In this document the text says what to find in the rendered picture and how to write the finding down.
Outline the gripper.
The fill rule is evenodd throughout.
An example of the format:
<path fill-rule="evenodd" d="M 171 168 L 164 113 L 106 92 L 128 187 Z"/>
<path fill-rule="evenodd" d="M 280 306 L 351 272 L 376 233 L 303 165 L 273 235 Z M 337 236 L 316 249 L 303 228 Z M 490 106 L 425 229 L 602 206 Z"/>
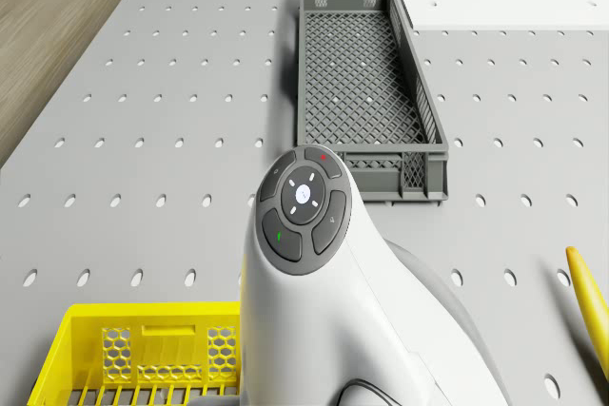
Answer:
<path fill-rule="evenodd" d="M 198 396 L 191 399 L 187 406 L 240 406 L 239 396 Z"/>

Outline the banana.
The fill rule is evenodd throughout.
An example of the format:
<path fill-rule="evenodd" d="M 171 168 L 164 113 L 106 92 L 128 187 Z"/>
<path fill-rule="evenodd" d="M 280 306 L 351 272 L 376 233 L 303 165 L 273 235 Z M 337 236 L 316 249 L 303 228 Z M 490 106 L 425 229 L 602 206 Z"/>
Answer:
<path fill-rule="evenodd" d="M 609 381 L 609 307 L 578 249 L 565 249 L 575 294 L 602 372 Z"/>

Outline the yellow basket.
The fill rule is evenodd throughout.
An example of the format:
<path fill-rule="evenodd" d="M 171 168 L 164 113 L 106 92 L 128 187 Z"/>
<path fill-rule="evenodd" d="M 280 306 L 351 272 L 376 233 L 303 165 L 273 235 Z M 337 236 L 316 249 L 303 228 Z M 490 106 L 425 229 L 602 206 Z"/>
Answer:
<path fill-rule="evenodd" d="M 187 406 L 240 394 L 240 305 L 74 304 L 28 406 Z"/>

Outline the dark grey basket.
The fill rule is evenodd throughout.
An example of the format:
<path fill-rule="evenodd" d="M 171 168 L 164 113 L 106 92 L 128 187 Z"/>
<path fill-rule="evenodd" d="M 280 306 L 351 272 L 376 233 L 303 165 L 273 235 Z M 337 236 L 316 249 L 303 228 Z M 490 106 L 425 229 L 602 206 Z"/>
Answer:
<path fill-rule="evenodd" d="M 402 0 L 300 0 L 297 142 L 332 149 L 366 202 L 442 202 L 448 145 Z"/>

